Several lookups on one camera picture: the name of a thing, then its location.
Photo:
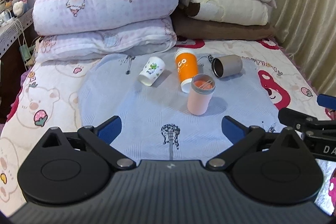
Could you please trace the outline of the orange paper cup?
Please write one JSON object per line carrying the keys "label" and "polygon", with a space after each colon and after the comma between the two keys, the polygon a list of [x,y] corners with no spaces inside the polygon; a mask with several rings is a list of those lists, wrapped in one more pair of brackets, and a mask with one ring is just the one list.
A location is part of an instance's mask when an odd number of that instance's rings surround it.
{"label": "orange paper cup", "polygon": [[192,79],[198,74],[197,57],[192,50],[181,48],[176,51],[174,60],[177,67],[181,90],[184,93],[189,94]]}

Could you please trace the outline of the grey metal cup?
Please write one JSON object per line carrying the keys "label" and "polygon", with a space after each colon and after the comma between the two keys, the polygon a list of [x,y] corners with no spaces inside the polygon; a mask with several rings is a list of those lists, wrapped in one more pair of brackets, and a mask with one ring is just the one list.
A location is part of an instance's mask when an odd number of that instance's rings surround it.
{"label": "grey metal cup", "polygon": [[240,73],[243,68],[243,62],[240,56],[226,55],[214,58],[211,68],[213,74],[221,79]]}

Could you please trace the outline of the light blue patterned mat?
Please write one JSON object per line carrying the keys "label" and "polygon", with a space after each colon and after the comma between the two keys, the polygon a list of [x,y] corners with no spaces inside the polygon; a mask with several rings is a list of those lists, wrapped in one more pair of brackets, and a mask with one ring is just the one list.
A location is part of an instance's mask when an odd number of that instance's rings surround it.
{"label": "light blue patterned mat", "polygon": [[122,129],[112,147],[136,162],[141,160],[207,161],[231,146],[222,132],[222,119],[279,132],[278,110],[261,86],[256,65],[243,60],[241,73],[215,81],[207,111],[195,116],[187,110],[173,51],[159,55],[165,70],[151,86],[138,80],[149,56],[129,61],[123,54],[104,57],[86,74],[78,91],[83,125],[98,126],[121,118]]}

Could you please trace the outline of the cream folded blanket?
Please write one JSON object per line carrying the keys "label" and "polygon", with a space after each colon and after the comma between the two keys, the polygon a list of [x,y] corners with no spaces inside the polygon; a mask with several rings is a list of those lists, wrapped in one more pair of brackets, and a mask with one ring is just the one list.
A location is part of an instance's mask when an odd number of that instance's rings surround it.
{"label": "cream folded blanket", "polygon": [[268,7],[259,0],[179,0],[187,16],[202,21],[264,26]]}

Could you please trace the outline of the cartoon bear bed sheet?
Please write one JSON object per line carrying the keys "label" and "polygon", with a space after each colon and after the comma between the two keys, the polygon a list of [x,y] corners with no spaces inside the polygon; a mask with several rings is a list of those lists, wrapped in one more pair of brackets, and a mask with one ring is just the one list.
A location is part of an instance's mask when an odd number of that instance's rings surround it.
{"label": "cartoon bear bed sheet", "polygon": [[[211,61],[215,57],[237,55],[242,61],[250,60],[278,111],[288,107],[321,120],[331,118],[331,112],[318,105],[317,94],[274,42],[186,40],[178,42],[176,47],[192,50],[199,72],[208,75],[212,74]],[[12,215],[25,204],[17,172],[47,129],[56,126],[63,131],[76,131],[83,126],[78,91],[87,72],[102,59],[37,63],[25,78],[18,105],[1,135],[1,212],[4,215]]]}

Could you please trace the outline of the beige curtain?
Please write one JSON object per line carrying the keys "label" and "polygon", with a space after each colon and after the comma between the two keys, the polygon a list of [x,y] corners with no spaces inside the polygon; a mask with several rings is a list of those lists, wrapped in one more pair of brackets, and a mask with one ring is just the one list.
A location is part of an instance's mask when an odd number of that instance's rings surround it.
{"label": "beige curtain", "polygon": [[335,0],[276,0],[277,40],[319,92],[335,95]]}

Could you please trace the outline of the white frog paper cup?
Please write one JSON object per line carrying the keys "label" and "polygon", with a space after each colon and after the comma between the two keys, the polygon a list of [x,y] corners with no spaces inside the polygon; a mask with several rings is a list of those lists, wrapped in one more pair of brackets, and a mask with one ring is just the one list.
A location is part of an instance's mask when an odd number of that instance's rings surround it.
{"label": "white frog paper cup", "polygon": [[157,56],[152,56],[148,59],[142,71],[139,73],[138,80],[145,86],[151,86],[164,70],[165,62]]}

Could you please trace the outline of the pink tumbler cup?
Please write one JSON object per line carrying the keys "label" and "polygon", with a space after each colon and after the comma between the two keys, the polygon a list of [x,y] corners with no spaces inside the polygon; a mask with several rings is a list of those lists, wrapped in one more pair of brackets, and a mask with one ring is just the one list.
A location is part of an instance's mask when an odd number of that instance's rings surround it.
{"label": "pink tumbler cup", "polygon": [[209,106],[215,90],[214,79],[205,74],[198,74],[191,81],[191,88],[187,100],[187,109],[193,115],[203,115]]}

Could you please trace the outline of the white perforated side table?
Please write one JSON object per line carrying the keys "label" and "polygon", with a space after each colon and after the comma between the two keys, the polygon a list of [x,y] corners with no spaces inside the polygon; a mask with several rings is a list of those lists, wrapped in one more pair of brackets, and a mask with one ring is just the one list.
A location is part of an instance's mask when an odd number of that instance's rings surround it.
{"label": "white perforated side table", "polygon": [[7,52],[11,45],[33,25],[33,9],[29,9],[22,16],[15,18],[12,22],[1,27],[0,51],[1,57]]}

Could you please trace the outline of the pink checked folded quilt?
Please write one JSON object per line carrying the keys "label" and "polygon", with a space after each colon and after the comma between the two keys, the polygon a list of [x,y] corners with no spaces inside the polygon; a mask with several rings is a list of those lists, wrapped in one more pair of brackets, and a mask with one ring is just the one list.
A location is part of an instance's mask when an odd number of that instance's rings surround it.
{"label": "pink checked folded quilt", "polygon": [[175,46],[178,0],[36,0],[37,62],[143,55]]}

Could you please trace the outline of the brown pillow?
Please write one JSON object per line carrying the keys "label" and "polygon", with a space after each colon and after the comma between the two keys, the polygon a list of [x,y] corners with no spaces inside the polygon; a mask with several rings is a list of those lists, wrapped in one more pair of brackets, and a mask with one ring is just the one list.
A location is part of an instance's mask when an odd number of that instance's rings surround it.
{"label": "brown pillow", "polygon": [[276,35],[276,30],[270,24],[242,26],[209,22],[192,19],[180,13],[172,14],[171,21],[176,35],[187,39],[260,40]]}

